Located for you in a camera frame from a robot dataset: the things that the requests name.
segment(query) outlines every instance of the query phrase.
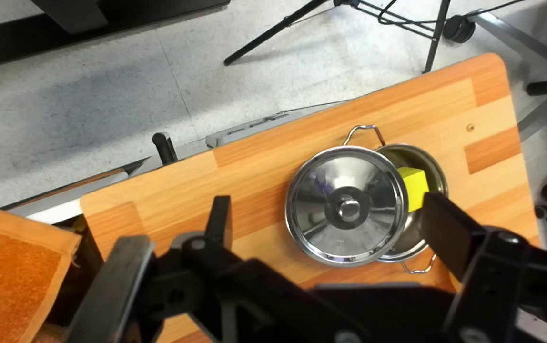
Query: black cable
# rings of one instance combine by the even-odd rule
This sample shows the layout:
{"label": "black cable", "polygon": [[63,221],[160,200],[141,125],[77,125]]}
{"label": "black cable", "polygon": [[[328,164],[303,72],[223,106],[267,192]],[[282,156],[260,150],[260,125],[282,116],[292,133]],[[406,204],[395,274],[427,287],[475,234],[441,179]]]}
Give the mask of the black cable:
{"label": "black cable", "polygon": [[[391,11],[391,7],[397,4],[399,0],[389,0],[387,5],[380,11],[378,15],[378,21],[380,24],[397,24],[397,26],[406,26],[406,24],[423,24],[423,23],[437,23],[437,21],[389,21],[385,19],[385,15]],[[471,11],[467,17],[473,17],[473,15],[481,15],[481,13],[490,13],[490,11],[498,11],[502,7],[507,7],[507,5],[513,5],[513,4],[519,4],[519,2],[524,2],[524,0],[511,0],[511,2],[505,2],[505,4],[500,4],[500,5],[494,5],[494,7],[484,7],[484,9],[477,9],[477,11]]]}

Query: wooden board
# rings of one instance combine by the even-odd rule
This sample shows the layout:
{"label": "wooden board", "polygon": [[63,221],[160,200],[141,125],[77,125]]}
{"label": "wooden board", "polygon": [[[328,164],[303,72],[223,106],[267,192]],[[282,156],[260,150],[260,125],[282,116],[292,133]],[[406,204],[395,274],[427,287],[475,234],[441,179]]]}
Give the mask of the wooden board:
{"label": "wooden board", "polygon": [[[231,194],[233,251],[260,257],[301,286],[412,280],[450,287],[441,263],[427,276],[408,276],[399,265],[332,268],[305,257],[290,240],[282,211],[288,183],[303,162],[340,145],[357,124],[378,124],[387,143],[425,148],[442,165],[454,202],[483,223],[538,240],[513,99],[503,61],[496,55],[420,76],[103,188],[82,198],[82,209],[103,255],[124,234],[149,234],[157,253],[162,253],[179,232],[204,228],[216,194]],[[355,145],[378,146],[368,131],[357,135]],[[427,259],[429,251],[410,263],[420,266]],[[164,341],[200,339],[187,318],[174,324]]]}
{"label": "wooden board", "polygon": [[80,236],[0,211],[0,341],[33,341]]}

